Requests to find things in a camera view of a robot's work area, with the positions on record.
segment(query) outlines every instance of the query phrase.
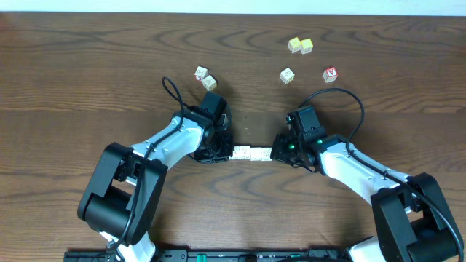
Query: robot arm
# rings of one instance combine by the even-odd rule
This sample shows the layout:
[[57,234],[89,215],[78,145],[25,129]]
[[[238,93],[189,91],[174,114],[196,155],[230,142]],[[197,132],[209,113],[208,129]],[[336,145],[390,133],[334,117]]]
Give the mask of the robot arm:
[[125,232],[134,194],[112,186],[114,180],[133,185],[140,179],[141,162],[149,145],[172,132],[183,117],[181,128],[160,141],[144,167],[135,214],[129,223],[119,255],[128,262],[150,261],[155,246],[147,230],[151,225],[167,171],[183,156],[194,153],[198,162],[225,162],[232,155],[232,136],[225,131],[226,101],[208,92],[200,106],[174,114],[171,123],[152,138],[131,147],[118,143],[107,146],[79,203],[78,217],[115,243]]
[[[458,254],[454,237],[439,214],[399,184],[408,184],[429,197],[456,235],[461,236],[440,186],[432,176],[423,173],[411,177],[391,170],[351,143],[348,146],[353,154],[349,154],[347,139],[339,135],[327,136],[311,106],[289,113],[287,123],[290,132],[277,135],[272,159],[307,169],[314,167],[315,172],[339,180],[372,206],[379,238],[350,247],[348,253],[353,261],[444,261]],[[368,165],[386,171],[386,175],[380,175]],[[399,183],[387,178],[389,176]],[[410,222],[406,214],[411,211],[422,211],[424,216]]]

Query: yellow cube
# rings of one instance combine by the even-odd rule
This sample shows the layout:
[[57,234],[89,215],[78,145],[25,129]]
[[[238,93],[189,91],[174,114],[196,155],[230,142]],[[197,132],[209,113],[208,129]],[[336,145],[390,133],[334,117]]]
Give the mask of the yellow cube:
[[301,41],[301,54],[307,54],[312,51],[314,45],[312,44],[311,39],[305,39]]
[[292,52],[298,52],[301,49],[301,41],[295,37],[288,42],[288,49]]

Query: wood grain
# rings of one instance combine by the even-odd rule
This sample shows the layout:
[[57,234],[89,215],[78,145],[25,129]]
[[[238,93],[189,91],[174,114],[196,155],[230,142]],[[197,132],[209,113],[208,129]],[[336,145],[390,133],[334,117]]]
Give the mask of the wood grain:
[[[286,48],[311,37],[310,55]],[[285,114],[325,87],[356,92],[367,118],[355,143],[391,168],[434,175],[466,232],[466,19],[304,15],[4,13],[0,15],[0,261],[60,261],[104,240],[76,216],[102,150],[170,121],[171,77],[189,104],[198,65],[233,113],[235,142],[270,146]],[[339,78],[322,80],[336,66]],[[284,85],[290,67],[296,78]],[[314,105],[348,135],[358,106]],[[349,245],[375,234],[348,188],[276,162],[203,165],[167,175],[151,238],[193,248]]]

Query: red marking on cube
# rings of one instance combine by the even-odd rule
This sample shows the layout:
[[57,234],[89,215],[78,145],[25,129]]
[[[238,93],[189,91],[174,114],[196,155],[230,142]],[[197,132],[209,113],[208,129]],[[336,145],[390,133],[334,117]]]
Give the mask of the red marking on cube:
[[327,76],[329,77],[338,76],[335,68],[327,68],[325,72],[327,72]]

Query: white background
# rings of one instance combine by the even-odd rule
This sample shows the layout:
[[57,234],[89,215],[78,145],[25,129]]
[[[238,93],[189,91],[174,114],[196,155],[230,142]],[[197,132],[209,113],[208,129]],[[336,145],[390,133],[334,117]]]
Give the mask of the white background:
[[466,16],[466,0],[0,0],[0,11]]

